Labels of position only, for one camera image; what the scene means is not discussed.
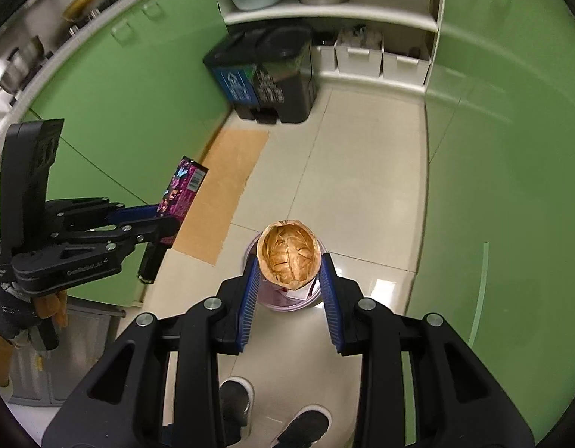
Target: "barcode label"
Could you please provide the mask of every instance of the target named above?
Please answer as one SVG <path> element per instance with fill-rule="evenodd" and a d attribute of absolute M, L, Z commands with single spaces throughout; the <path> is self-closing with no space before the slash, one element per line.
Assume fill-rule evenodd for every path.
<path fill-rule="evenodd" d="M 191 192 L 196 192 L 199 189 L 200 183 L 203 181 L 204 177 L 205 172 L 199 170 L 198 168 L 194 170 L 194 175 L 192 175 L 192 178 L 190 178 L 190 183 L 188 184 L 188 190 Z"/>

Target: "person's foot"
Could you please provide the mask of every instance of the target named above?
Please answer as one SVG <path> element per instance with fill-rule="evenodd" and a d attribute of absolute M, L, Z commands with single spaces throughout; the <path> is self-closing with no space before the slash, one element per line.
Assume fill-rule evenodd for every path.
<path fill-rule="evenodd" d="M 309 448 L 331 426 L 331 414 L 324 407 L 311 404 L 301 409 L 275 440 L 275 448 Z"/>
<path fill-rule="evenodd" d="M 254 389 L 243 377 L 229 377 L 221 383 L 219 397 L 226 445 L 230 446 L 250 434 Z"/>

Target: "trash can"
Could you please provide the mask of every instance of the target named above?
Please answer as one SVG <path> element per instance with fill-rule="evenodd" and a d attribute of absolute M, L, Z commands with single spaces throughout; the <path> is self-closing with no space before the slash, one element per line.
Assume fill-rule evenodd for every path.
<path fill-rule="evenodd" d="M 316 97 L 310 28 L 284 25 L 228 35 L 203 59 L 242 119 L 301 123 Z"/>

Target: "purple snack wrapper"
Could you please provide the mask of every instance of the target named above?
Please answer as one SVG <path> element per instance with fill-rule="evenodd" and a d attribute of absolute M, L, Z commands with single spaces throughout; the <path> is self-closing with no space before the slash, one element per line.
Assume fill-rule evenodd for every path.
<path fill-rule="evenodd" d="M 208 171 L 208 168 L 184 156 L 163 194 L 157 215 L 173 215 L 181 224 Z M 175 237 L 164 237 L 161 242 L 172 245 Z"/>

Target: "shelf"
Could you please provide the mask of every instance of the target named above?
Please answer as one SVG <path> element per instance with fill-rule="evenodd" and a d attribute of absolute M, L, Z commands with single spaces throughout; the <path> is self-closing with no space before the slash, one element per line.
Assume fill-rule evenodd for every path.
<path fill-rule="evenodd" d="M 382 75 L 379 77 L 369 77 L 361 76 L 360 74 L 345 74 L 339 72 L 339 70 L 323 70 L 318 75 L 322 79 L 341 80 L 358 84 L 366 84 L 370 86 L 396 88 L 402 89 L 402 91 L 413 92 L 414 94 L 425 94 L 426 92 L 424 86 L 408 84 L 406 82 L 399 82 L 397 80 L 383 79 Z"/>
<path fill-rule="evenodd" d="M 438 31 L 437 22 L 429 12 L 396 0 L 350 0 L 348 3 L 332 5 L 306 5 L 298 0 L 283 0 L 277 5 L 249 12 L 236 9 L 231 2 L 223 2 L 220 6 L 227 25 L 275 18 L 316 16 L 388 22 L 430 32 Z"/>

